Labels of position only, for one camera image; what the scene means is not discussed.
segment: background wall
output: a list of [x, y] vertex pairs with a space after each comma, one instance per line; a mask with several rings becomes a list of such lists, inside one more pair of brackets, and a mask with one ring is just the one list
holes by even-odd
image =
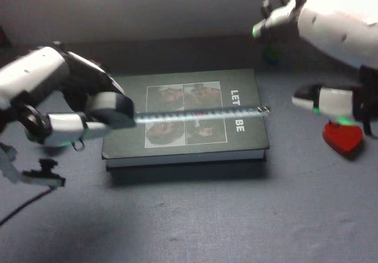
[[0, 24], [18, 45], [248, 34], [262, 1], [0, 0]]

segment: tape measure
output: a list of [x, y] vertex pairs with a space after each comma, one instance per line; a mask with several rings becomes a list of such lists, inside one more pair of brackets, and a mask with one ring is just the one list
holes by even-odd
[[223, 118], [256, 118], [269, 116], [271, 111], [267, 106], [238, 106], [236, 108], [198, 109], [192, 111], [145, 112], [136, 113], [135, 123], [195, 121]]

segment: book cover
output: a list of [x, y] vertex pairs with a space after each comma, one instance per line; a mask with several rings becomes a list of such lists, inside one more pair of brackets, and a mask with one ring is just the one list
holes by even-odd
[[[135, 112], [260, 105], [252, 69], [119, 76]], [[261, 118], [156, 122], [104, 138], [107, 168], [263, 158], [269, 148]]]

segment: black cable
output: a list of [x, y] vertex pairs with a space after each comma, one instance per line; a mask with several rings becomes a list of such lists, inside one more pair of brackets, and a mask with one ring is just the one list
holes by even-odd
[[0, 220], [0, 228], [5, 224], [7, 223], [7, 221], [9, 221], [10, 219], [12, 219], [15, 215], [17, 215], [21, 210], [23, 210], [24, 208], [26, 208], [27, 206], [29, 206], [30, 204], [34, 203], [35, 201], [41, 199], [42, 197], [50, 194], [51, 192], [53, 192], [54, 190], [56, 189], [56, 187], [50, 187], [49, 189], [47, 189], [46, 191], [36, 195], [35, 197], [27, 200], [24, 204], [20, 205], [19, 207], [17, 207], [12, 213], [10, 213], [8, 216], [6, 216], [5, 218], [3, 218], [2, 220]]

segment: black book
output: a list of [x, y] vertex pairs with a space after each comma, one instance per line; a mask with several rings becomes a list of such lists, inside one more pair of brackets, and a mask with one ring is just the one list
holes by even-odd
[[[135, 112], [259, 106], [252, 69], [119, 76]], [[264, 159], [263, 117], [157, 122], [112, 131], [104, 138], [106, 167]]]

